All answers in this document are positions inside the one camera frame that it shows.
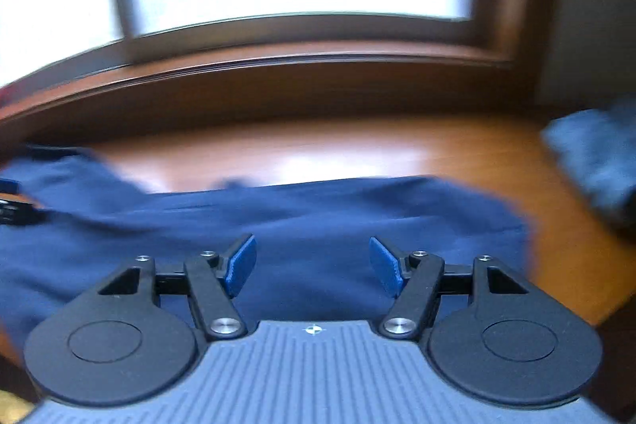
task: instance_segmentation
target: gray gripper base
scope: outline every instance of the gray gripper base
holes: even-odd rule
[[[306,329],[317,325],[322,331]],[[482,403],[447,385],[415,343],[373,333],[366,321],[263,321],[211,345],[178,384],[110,409],[44,401],[26,424],[600,424],[584,399],[542,410]]]

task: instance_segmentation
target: wooden table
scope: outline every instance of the wooden table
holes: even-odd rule
[[[434,174],[508,200],[533,228],[532,281],[596,325],[636,291],[636,246],[589,211],[540,141],[511,116],[280,122],[97,142],[122,177],[148,191],[354,176]],[[0,340],[0,351],[10,354]]]

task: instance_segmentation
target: yellow object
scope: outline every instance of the yellow object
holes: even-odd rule
[[[14,424],[25,418],[32,409],[33,404],[0,390],[0,424]]]

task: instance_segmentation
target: gray wall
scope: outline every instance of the gray wall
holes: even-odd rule
[[[636,0],[560,0],[537,101],[599,105],[636,93]]]

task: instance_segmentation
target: blue cloth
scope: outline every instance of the blue cloth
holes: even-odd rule
[[[543,139],[595,210],[618,227],[636,224],[636,100],[554,120]]]
[[[123,261],[175,264],[247,232],[258,258],[234,302],[250,329],[261,319],[382,318],[393,299],[371,270],[374,235],[450,263],[490,254],[521,270],[528,248],[527,226],[504,203],[430,177],[147,194],[90,151],[43,147],[0,176],[48,210],[37,225],[0,225],[0,321],[17,347]],[[161,304],[189,319],[183,300]]]

